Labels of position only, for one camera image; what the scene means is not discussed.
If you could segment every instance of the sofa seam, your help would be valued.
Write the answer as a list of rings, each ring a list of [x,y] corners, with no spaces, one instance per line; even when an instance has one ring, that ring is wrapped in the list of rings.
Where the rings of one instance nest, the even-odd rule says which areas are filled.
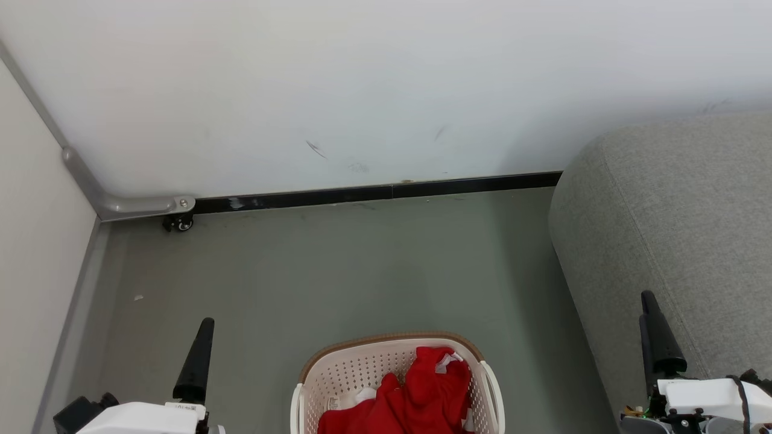
[[[600,151],[601,151],[601,160],[603,162],[603,167],[606,171],[606,174],[608,175],[608,178],[611,180],[611,185],[613,186],[613,189],[617,192],[617,195],[619,195],[619,198],[621,199],[622,204],[625,207],[626,214],[632,222],[632,226],[633,226],[633,229],[635,230],[635,233],[638,235],[638,241],[641,243],[641,245],[645,250],[646,258],[653,265],[654,272],[656,273],[659,279],[659,282],[662,285],[662,288],[665,290],[665,294],[667,296],[667,303],[670,309],[673,312],[675,312],[675,315],[677,316],[676,318],[677,321],[680,323],[681,327],[683,327],[689,346],[691,347],[694,355],[697,357],[697,361],[699,363],[698,371],[700,371],[700,373],[705,378],[711,378],[709,373],[710,370],[708,369],[707,364],[705,363],[703,354],[701,350],[698,349],[697,346],[695,345],[694,337],[692,336],[692,333],[689,331],[689,328],[686,326],[686,321],[684,320],[683,315],[681,315],[681,311],[676,308],[676,304],[672,299],[672,291],[669,285],[667,284],[665,276],[662,273],[662,268],[659,266],[659,262],[655,258],[654,253],[652,252],[651,246],[648,244],[648,242],[646,241],[646,238],[643,236],[643,233],[641,232],[641,228],[638,225],[638,220],[635,218],[635,215],[630,209],[630,205],[628,204],[627,199],[625,198],[625,195],[622,194],[621,187],[617,183],[616,177],[611,172],[611,168],[608,165],[608,159],[606,155],[606,140],[605,139],[601,140],[599,145],[600,145]]]

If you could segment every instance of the metal frame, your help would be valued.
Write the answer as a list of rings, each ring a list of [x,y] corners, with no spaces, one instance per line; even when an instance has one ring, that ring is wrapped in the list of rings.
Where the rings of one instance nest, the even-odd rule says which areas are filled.
[[[149,198],[123,198],[112,195],[104,190],[83,159],[69,144],[59,125],[51,117],[51,113],[40,100],[37,92],[29,84],[18,63],[13,59],[8,48],[0,40],[0,60],[11,72],[11,75],[22,88],[22,92],[38,112],[51,135],[62,147],[62,159],[77,182],[83,194],[88,199],[94,211],[103,222],[115,220],[138,219],[153,215],[169,215],[189,212],[195,206],[195,199],[189,195],[158,196]]]

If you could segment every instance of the basket handle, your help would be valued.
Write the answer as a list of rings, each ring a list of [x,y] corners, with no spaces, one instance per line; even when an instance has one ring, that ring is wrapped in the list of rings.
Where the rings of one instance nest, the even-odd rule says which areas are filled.
[[[493,374],[493,369],[483,360],[480,361],[482,369],[485,372],[486,380],[488,380],[488,386],[493,391],[493,405],[496,407],[496,423],[499,428],[496,430],[498,434],[504,434],[506,428],[506,421],[504,418],[504,401],[501,399],[501,388],[499,388],[499,382],[496,380],[496,375]]]
[[[292,393],[292,405],[289,406],[289,434],[300,434],[300,395],[303,393],[303,383],[295,387]]]

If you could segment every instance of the black cable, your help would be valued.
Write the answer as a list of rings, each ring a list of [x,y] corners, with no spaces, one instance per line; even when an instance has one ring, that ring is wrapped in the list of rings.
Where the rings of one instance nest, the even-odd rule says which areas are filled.
[[[732,378],[737,385],[737,391],[740,392],[740,401],[743,402],[743,434],[750,434],[750,409],[748,408],[748,397],[745,395],[745,386],[736,375],[727,375]]]

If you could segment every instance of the gray metal bracket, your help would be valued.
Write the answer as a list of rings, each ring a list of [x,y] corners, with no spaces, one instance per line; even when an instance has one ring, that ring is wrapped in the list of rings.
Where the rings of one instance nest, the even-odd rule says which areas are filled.
[[[86,166],[86,162],[70,146],[62,149],[62,159],[75,178],[83,194],[103,222],[137,219],[153,215],[188,212],[195,206],[192,196],[157,196],[150,198],[121,198],[105,192]]]

